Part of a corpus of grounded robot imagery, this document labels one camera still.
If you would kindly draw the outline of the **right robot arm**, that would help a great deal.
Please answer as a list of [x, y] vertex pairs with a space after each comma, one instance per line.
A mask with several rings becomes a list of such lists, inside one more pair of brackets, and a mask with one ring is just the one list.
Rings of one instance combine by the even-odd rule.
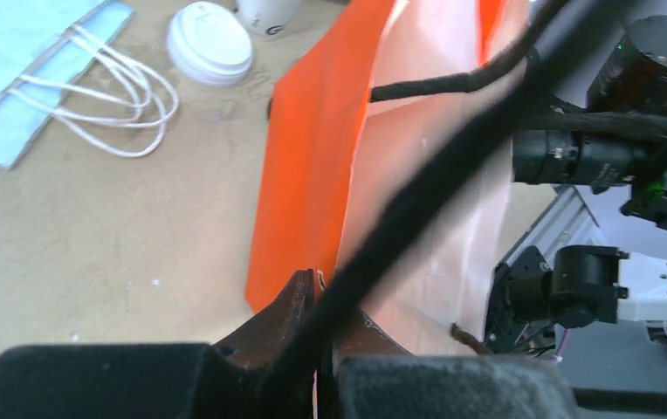
[[[628, 26], [587, 92], [585, 108], [560, 100], [513, 137], [517, 182], [629, 187], [624, 216], [667, 230], [667, 15]], [[667, 260], [616, 247], [573, 244], [547, 267], [536, 246], [494, 276], [485, 344], [494, 353], [529, 350], [555, 326], [596, 321], [650, 323], [667, 343]]]

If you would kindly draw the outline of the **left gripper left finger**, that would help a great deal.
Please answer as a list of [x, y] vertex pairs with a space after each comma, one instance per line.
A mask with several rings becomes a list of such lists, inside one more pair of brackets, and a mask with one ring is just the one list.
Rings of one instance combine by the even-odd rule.
[[309, 418], [313, 382], [273, 408], [258, 383], [313, 302], [297, 271], [266, 308], [215, 344], [30, 345], [0, 354], [0, 418]]

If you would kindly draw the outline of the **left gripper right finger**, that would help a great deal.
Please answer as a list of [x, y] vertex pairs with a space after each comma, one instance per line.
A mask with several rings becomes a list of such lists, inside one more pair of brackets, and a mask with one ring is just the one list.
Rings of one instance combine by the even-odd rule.
[[576, 418], [572, 391], [544, 362], [516, 355], [416, 356], [363, 311], [319, 368], [321, 418]]

